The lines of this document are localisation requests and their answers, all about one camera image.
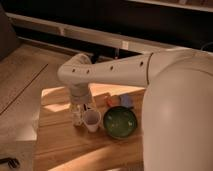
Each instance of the small bowl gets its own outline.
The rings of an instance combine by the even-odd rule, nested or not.
[[[137,118],[130,109],[115,106],[105,113],[103,124],[111,137],[123,139],[131,135],[137,128]]]

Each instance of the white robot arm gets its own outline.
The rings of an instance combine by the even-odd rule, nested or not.
[[[165,51],[91,65],[78,54],[58,70],[75,104],[91,101],[88,84],[147,87],[142,109],[145,171],[213,170],[213,57]]]

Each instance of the wood grain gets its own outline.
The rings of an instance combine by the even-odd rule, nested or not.
[[[92,84],[91,91],[102,115],[108,109],[104,99],[110,93],[128,92],[134,104],[138,128],[128,138],[109,137],[101,124],[98,132],[84,126],[74,127],[69,113],[69,92],[59,87],[42,92],[42,106],[35,151],[35,171],[98,171],[142,162],[141,107],[144,89],[117,85]]]

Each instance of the gray floor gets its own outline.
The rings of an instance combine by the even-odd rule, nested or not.
[[[60,85],[56,72],[69,58],[22,45],[0,62],[0,158],[18,158],[20,171],[32,170],[41,91]]]

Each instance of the black cord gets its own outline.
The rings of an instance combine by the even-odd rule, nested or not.
[[[210,46],[210,45],[213,45],[213,42],[208,42],[208,43],[204,44],[204,45],[200,48],[200,50],[204,50],[206,47],[208,47],[208,46]]]

